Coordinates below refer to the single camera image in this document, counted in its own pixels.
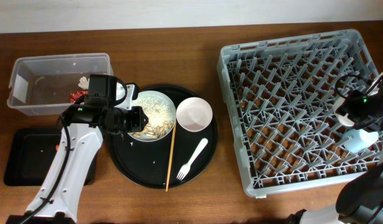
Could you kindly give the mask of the grey plate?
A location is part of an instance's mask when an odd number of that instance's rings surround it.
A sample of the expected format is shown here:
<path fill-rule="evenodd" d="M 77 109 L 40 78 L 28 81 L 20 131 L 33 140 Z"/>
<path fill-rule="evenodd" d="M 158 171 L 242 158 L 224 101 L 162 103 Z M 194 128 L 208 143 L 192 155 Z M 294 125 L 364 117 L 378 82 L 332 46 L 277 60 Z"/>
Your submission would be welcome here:
<path fill-rule="evenodd" d="M 171 111 L 174 115 L 174 121 L 176 120 L 176 107 L 175 107 L 173 101 L 167 95 L 165 95 L 164 93 L 161 93 L 159 91 L 147 90 L 147 91 L 140 92 L 138 94 L 137 99 L 142 98 L 142 97 L 146 97 L 146 96 L 155 96 L 155 97 L 162 99 L 162 101 L 171 108 Z"/>

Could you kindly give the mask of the wooden chopstick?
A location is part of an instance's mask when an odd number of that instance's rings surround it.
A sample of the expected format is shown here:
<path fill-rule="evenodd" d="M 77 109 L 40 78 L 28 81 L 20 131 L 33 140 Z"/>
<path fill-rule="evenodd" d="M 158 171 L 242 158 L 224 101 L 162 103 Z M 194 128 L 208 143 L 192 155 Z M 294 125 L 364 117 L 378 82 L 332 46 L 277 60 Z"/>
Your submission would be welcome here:
<path fill-rule="evenodd" d="M 172 136 L 171 136 L 171 147 L 169 152 L 169 160 L 168 160 L 168 171 L 167 171 L 167 177 L 166 177 L 166 188 L 165 191 L 167 192 L 169 190 L 169 181 L 171 176 L 171 167 L 172 167 L 172 161 L 173 161 L 173 152 L 174 152 L 174 142 L 176 138 L 176 126 L 177 121 L 174 121 Z"/>

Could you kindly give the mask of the red snack wrapper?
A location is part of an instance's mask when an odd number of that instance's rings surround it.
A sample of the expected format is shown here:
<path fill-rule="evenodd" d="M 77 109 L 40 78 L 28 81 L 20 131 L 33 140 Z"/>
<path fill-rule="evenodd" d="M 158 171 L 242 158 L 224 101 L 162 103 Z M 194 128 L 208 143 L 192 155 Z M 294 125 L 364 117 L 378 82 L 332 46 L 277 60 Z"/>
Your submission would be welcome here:
<path fill-rule="evenodd" d="M 81 90 L 81 91 L 76 91 L 74 93 L 69 94 L 69 100 L 71 103 L 76 102 L 81 96 L 87 95 L 88 91 Z"/>

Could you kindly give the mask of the blue cup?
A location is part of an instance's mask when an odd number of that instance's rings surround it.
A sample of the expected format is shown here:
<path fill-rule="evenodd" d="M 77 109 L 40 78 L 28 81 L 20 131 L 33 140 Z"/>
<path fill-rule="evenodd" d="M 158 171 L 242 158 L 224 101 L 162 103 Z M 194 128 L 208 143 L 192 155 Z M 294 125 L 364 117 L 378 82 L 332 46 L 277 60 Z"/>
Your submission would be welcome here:
<path fill-rule="evenodd" d="M 344 148 L 352 153 L 359 153 L 373 145 L 379 138 L 378 132 L 367 132 L 363 129 L 351 129 L 343 134 Z"/>

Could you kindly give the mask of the white plastic fork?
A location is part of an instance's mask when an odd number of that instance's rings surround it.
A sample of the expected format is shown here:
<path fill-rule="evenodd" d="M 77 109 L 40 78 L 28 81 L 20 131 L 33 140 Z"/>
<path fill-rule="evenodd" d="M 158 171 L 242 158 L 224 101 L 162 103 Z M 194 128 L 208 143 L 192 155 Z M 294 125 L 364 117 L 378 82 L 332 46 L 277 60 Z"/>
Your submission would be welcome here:
<path fill-rule="evenodd" d="M 203 151 L 203 149 L 207 146 L 208 143 L 207 138 L 202 138 L 200 142 L 198 143 L 197 147 L 195 148 L 194 152 L 192 153 L 190 159 L 188 160 L 187 163 L 185 163 L 179 170 L 179 173 L 177 174 L 176 178 L 178 180 L 183 180 L 186 175 L 188 175 L 192 163 L 196 160 L 198 155 Z"/>

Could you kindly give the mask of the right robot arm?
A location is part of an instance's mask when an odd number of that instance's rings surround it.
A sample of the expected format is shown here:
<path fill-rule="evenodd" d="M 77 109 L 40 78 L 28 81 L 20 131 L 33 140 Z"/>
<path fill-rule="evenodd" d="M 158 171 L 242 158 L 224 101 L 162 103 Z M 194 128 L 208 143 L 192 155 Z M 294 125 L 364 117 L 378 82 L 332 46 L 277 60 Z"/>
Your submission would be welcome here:
<path fill-rule="evenodd" d="M 341 97 L 333 106 L 334 113 L 342 125 L 356 131 L 383 119 L 383 73 L 373 81 L 363 80 L 369 85 L 363 93 L 353 90 L 344 96 L 338 84 L 334 87 Z M 285 223 L 383 223 L 383 142 L 376 167 L 346 184 L 334 205 L 316 211 L 300 210 Z"/>

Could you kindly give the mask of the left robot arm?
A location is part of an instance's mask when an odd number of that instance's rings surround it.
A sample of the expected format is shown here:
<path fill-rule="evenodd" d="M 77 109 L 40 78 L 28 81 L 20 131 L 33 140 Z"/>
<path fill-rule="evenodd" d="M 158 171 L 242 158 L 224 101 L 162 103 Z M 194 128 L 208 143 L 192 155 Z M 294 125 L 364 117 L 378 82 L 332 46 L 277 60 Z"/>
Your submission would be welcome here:
<path fill-rule="evenodd" d="M 148 117 L 133 106 L 139 86 L 111 75 L 90 75 L 88 93 L 58 118 L 62 134 L 47 176 L 23 215 L 8 223 L 76 223 L 88 170 L 105 134 L 142 131 Z"/>

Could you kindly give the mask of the cream cup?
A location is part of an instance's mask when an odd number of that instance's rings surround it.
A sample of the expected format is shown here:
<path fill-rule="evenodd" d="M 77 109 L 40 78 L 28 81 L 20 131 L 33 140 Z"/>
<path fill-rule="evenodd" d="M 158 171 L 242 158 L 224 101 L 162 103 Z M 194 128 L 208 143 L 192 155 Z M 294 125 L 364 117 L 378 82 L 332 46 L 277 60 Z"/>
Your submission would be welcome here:
<path fill-rule="evenodd" d="M 335 117 L 338 119 L 338 121 L 345 127 L 353 127 L 355 125 L 355 122 L 351 121 L 348 118 L 348 114 L 346 113 L 345 115 L 340 115 L 336 112 L 336 110 L 344 103 L 345 99 L 344 98 L 338 98 L 334 105 L 333 105 L 333 111 L 335 114 Z"/>

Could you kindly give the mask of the pink saucer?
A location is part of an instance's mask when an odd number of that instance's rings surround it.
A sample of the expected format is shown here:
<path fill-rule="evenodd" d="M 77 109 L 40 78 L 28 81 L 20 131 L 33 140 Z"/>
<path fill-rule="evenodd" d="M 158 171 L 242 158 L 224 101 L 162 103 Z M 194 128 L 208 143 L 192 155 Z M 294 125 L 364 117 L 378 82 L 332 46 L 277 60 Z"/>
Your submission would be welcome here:
<path fill-rule="evenodd" d="M 176 109 L 179 125 L 189 132 L 199 132 L 208 127 L 213 119 L 210 104 L 199 97 L 186 98 Z"/>

